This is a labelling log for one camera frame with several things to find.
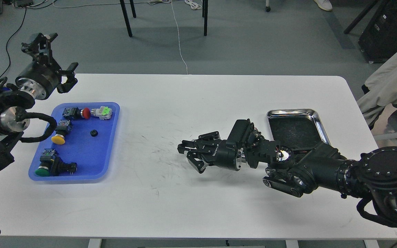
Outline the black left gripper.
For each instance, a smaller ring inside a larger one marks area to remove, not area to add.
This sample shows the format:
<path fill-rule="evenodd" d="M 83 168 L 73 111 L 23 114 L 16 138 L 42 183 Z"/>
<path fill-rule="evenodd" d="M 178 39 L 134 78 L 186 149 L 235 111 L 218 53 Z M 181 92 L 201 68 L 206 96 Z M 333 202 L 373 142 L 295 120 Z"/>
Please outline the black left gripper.
<path fill-rule="evenodd" d="M 21 50 L 32 57 L 32 62 L 16 77 L 16 86 L 30 93 L 36 100 L 46 100 L 57 88 L 58 93 L 68 93 L 78 82 L 75 70 L 79 63 L 74 62 L 68 69 L 55 72 L 49 66 L 58 66 L 53 58 L 51 42 L 57 38 L 57 33 L 44 35 L 33 34 L 29 43 L 22 43 Z"/>

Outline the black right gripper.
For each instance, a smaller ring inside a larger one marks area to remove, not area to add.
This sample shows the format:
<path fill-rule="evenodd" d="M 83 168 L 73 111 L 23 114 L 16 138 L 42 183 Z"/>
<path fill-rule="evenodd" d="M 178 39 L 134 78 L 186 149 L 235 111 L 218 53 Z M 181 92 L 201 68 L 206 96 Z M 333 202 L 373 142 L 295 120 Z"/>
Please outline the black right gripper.
<path fill-rule="evenodd" d="M 197 152 L 205 154 L 187 154 L 190 165 L 198 172 L 204 173 L 208 166 L 217 166 L 232 171 L 239 171 L 247 165 L 243 149 L 230 149 L 226 146 L 226 140 L 220 139 L 218 131 L 199 135 L 194 140 L 182 140 L 177 146 L 180 154 Z"/>

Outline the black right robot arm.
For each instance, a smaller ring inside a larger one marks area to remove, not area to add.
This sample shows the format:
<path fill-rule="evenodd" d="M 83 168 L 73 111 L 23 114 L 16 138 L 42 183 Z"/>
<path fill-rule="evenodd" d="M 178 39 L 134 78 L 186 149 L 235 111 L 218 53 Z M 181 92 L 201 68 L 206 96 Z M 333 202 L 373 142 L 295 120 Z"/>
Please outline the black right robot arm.
<path fill-rule="evenodd" d="M 266 187 L 302 197 L 318 187 L 335 190 L 341 198 L 358 198 L 362 218 L 397 228 L 397 146 L 362 153 L 358 161 L 346 159 L 337 148 L 320 142 L 306 150 L 293 150 L 267 140 L 249 119 L 237 120 L 228 138 L 219 132 L 183 140 L 177 147 L 198 173 L 208 166 L 239 171 L 241 163 L 257 168 L 266 163 Z"/>

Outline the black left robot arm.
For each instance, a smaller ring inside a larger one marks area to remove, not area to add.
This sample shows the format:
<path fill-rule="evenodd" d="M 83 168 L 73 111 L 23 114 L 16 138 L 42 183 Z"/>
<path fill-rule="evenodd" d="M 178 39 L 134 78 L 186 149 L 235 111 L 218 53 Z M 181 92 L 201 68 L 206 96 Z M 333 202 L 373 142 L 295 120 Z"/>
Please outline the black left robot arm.
<path fill-rule="evenodd" d="M 31 63 L 14 83 L 0 78 L 0 171 L 14 162 L 12 149 L 18 142 L 38 143 L 47 139 L 57 121 L 46 114 L 28 112 L 37 100 L 46 100 L 54 91 L 69 92 L 78 82 L 77 62 L 63 70 L 53 58 L 51 43 L 57 33 L 37 33 L 21 50 L 32 57 Z"/>

